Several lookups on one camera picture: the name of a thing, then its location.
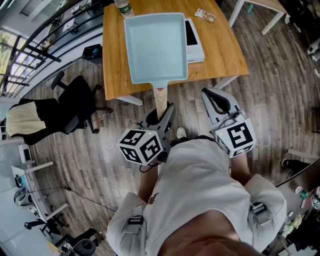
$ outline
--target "bottle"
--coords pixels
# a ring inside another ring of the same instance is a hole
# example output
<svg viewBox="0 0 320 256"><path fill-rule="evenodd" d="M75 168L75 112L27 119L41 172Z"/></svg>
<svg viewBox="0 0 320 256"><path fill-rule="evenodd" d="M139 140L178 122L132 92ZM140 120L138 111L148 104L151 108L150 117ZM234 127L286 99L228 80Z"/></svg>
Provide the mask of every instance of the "bottle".
<svg viewBox="0 0 320 256"><path fill-rule="evenodd" d="M124 19L135 15L134 11L131 8L129 0L114 0L114 2Z"/></svg>

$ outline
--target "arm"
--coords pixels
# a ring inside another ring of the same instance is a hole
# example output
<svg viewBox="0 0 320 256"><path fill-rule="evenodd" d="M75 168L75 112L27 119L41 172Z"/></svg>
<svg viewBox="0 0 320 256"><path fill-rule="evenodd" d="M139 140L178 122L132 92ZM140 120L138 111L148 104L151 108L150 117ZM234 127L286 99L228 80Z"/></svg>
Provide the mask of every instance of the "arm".
<svg viewBox="0 0 320 256"><path fill-rule="evenodd" d="M231 178L244 186L252 175L250 173L247 161L247 154L241 154L231 158Z"/></svg>
<svg viewBox="0 0 320 256"><path fill-rule="evenodd" d="M250 194L251 201L264 203L269 212L272 221L266 225L258 224L251 214L248 216L253 234L253 247L262 252L276 237L286 219L287 201L270 181L258 174L251 175L246 154L231 159L231 177L244 186Z"/></svg>
<svg viewBox="0 0 320 256"><path fill-rule="evenodd" d="M270 181L255 174L244 186L253 202L264 203L271 223L260 225L249 214L248 223L253 234L253 247L262 252L276 237L287 216L287 201L281 191Z"/></svg>
<svg viewBox="0 0 320 256"><path fill-rule="evenodd" d="M108 223L106 238L112 249L122 256L140 256L145 250L147 222L129 224L129 218L143 216L146 203L129 192Z"/></svg>
<svg viewBox="0 0 320 256"><path fill-rule="evenodd" d="M149 165L141 167L142 172L140 176L140 187L138 190L138 196L146 203L148 203L158 179L158 166L154 166L148 170L149 168Z"/></svg>

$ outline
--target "strap buckle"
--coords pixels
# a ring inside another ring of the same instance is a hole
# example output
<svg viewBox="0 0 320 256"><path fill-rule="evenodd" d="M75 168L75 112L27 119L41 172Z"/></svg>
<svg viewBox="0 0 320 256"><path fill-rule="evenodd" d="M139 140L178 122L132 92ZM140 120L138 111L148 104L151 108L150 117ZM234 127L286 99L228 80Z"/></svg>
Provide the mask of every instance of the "strap buckle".
<svg viewBox="0 0 320 256"><path fill-rule="evenodd" d="M128 225L142 225L144 223L144 217L142 215L132 216L128 220Z"/></svg>
<svg viewBox="0 0 320 256"><path fill-rule="evenodd" d="M269 211L264 203L254 202L250 207L250 210L257 222L261 226L268 224L272 221L269 215Z"/></svg>

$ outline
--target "black office chair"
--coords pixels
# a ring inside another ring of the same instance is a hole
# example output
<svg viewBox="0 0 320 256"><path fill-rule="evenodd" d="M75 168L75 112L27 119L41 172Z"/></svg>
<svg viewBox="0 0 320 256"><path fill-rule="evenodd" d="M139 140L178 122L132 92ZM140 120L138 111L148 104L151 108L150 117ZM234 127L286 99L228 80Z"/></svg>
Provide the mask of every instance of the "black office chair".
<svg viewBox="0 0 320 256"><path fill-rule="evenodd" d="M93 91L91 91L86 80L81 76L77 76L67 86L61 82L62 77L65 75L63 71L60 71L54 78L51 89L56 86L64 89L64 92L60 95L58 100L55 98L49 99L21 99L18 105L34 102L38 117L45 123L46 128L39 130L31 134L14 134L12 137L23 137L24 142L27 145L34 145L45 137L56 133L62 132L69 134L77 129L85 129L87 123L93 134L97 134L99 129L94 129L91 115L96 110L104 110L107 113L113 112L113 109L109 107L96 107L94 95L97 90L101 90L101 85L96 85Z"/></svg>

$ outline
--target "table leg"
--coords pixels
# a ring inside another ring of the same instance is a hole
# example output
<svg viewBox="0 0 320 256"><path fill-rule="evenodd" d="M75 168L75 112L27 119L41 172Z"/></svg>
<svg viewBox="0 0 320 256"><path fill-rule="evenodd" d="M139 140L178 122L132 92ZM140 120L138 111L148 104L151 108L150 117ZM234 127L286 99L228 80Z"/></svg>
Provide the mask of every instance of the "table leg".
<svg viewBox="0 0 320 256"><path fill-rule="evenodd" d="M233 80L235 80L238 77L238 75L233 75L233 76L226 76L222 78L220 82L218 82L214 88L216 89L222 89L226 85L230 84Z"/></svg>
<svg viewBox="0 0 320 256"><path fill-rule="evenodd" d="M39 201L39 202L40 202L40 201L43 201L43 200L45 200L46 198L48 198L47 195L42 195L42 196L40 196L40 197L38 198L38 201Z"/></svg>
<svg viewBox="0 0 320 256"><path fill-rule="evenodd" d="M230 28L232 28L232 26L234 25L236 18L241 10L241 7L244 5L245 0L238 0L238 2L236 2L235 7L233 9L233 12L231 14L231 17L229 19L229 26Z"/></svg>
<svg viewBox="0 0 320 256"><path fill-rule="evenodd" d="M39 169L42 169L42 168L44 168L44 167L47 167L47 166L51 166L51 165L53 165L54 164L54 162L47 162L47 163L44 163L44 164L40 164L40 165L37 165L37 166L35 166L35 167L32 167L32 168L30 168L30 169L27 169L27 170L25 170L25 173L26 174L29 174L29 173L32 173L32 172L34 172L34 171L36 171L36 170L39 170Z"/></svg>
<svg viewBox="0 0 320 256"><path fill-rule="evenodd" d="M124 101L124 102L129 102L129 103L132 103L132 104L138 105L138 106L143 105L143 102L141 99L138 99L138 98L133 97L131 95L120 96L120 97L117 97L116 99L118 99L120 101Z"/></svg>
<svg viewBox="0 0 320 256"><path fill-rule="evenodd" d="M21 143L24 144L25 141L23 138L13 138L13 139L5 139L0 141L0 145L11 144L11 143Z"/></svg>
<svg viewBox="0 0 320 256"><path fill-rule="evenodd" d="M25 161L23 163L17 164L15 167L28 166L28 165L34 164L35 162L36 162L35 160L28 160L28 161Z"/></svg>
<svg viewBox="0 0 320 256"><path fill-rule="evenodd" d="M291 251L289 250L289 248L286 245L286 242L283 239L283 236L282 235L279 235L279 236L280 237L278 237L278 239L279 239L280 243L283 245L285 251L288 253L288 256L292 255Z"/></svg>
<svg viewBox="0 0 320 256"><path fill-rule="evenodd" d="M302 157L302 158L308 158L308 159L311 159L311 160L318 160L320 158L320 156L307 154L307 153L304 153L304 152L301 152L301 151L297 151L297 150L294 150L294 149L291 149L291 148L288 148L286 151L289 154L292 154L292 155L295 155L295 156L298 156L298 157Z"/></svg>
<svg viewBox="0 0 320 256"><path fill-rule="evenodd" d="M268 25L266 25L266 27L262 30L261 34L265 35L266 33L268 33L268 31L278 22L278 20L281 19L281 17L284 15L285 13L282 11L279 11L276 16L273 17L273 19L269 22Z"/></svg>
<svg viewBox="0 0 320 256"><path fill-rule="evenodd" d="M55 211L53 211L51 214L49 214L48 216L46 216L46 221L50 220L53 216L55 216L57 213L61 212L64 208L66 208L68 206L67 203L64 203L63 205L61 205L58 209L56 209Z"/></svg>

